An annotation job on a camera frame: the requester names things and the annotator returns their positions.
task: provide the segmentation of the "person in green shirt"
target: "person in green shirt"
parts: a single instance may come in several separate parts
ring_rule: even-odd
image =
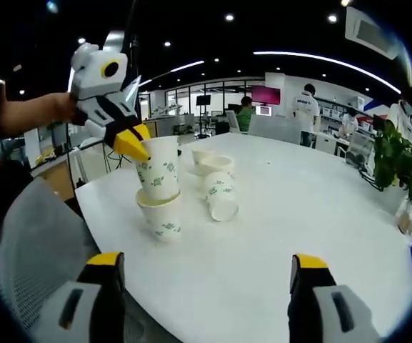
[[[250,118],[253,114],[255,114],[255,111],[253,110],[251,103],[251,97],[245,96],[244,98],[242,98],[242,108],[236,116],[237,122],[239,123],[239,129],[244,132],[248,131],[248,126],[250,125]]]

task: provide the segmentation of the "pink screen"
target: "pink screen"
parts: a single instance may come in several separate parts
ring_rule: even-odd
[[[280,89],[269,88],[264,86],[251,87],[251,99],[254,102],[262,102],[264,104],[280,104]]]

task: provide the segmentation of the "black ceiling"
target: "black ceiling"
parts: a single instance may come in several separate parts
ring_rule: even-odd
[[[123,29],[130,1],[53,0],[58,13],[46,10],[46,1],[18,1],[0,9],[4,27],[0,76],[8,96],[29,98],[51,91],[64,91],[69,61],[77,39],[102,45],[111,29]],[[408,88],[398,61],[344,38],[345,9],[340,0],[308,1],[153,1],[139,0],[132,27],[140,43],[139,73],[151,79],[167,71],[204,60],[206,63],[163,76],[144,89],[163,89],[202,79],[234,76],[263,76],[265,71],[323,79],[366,93],[390,104],[397,94],[388,87],[351,69],[324,61],[292,56],[254,56],[254,51],[296,51],[346,61]],[[412,56],[412,1],[354,0],[352,5],[394,30]],[[234,21],[227,22],[227,13]],[[329,14],[338,16],[330,24]],[[165,41],[171,46],[166,48]],[[17,64],[22,69],[13,72]]]

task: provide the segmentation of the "person in white shirt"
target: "person in white shirt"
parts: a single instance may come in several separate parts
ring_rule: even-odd
[[[339,128],[339,137],[348,139],[352,133],[358,129],[355,109],[349,109],[348,113],[342,116],[342,125]]]
[[[301,145],[310,146],[313,127],[320,117],[318,102],[313,98],[315,87],[311,84],[304,86],[300,95],[294,98],[293,114],[301,125]]]
[[[412,143],[412,106],[404,99],[390,107],[387,120],[390,120],[402,137]]]

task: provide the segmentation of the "potted plant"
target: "potted plant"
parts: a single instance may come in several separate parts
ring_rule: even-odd
[[[383,191],[398,184],[412,200],[412,143],[387,120],[384,130],[375,138],[374,152],[376,185]]]

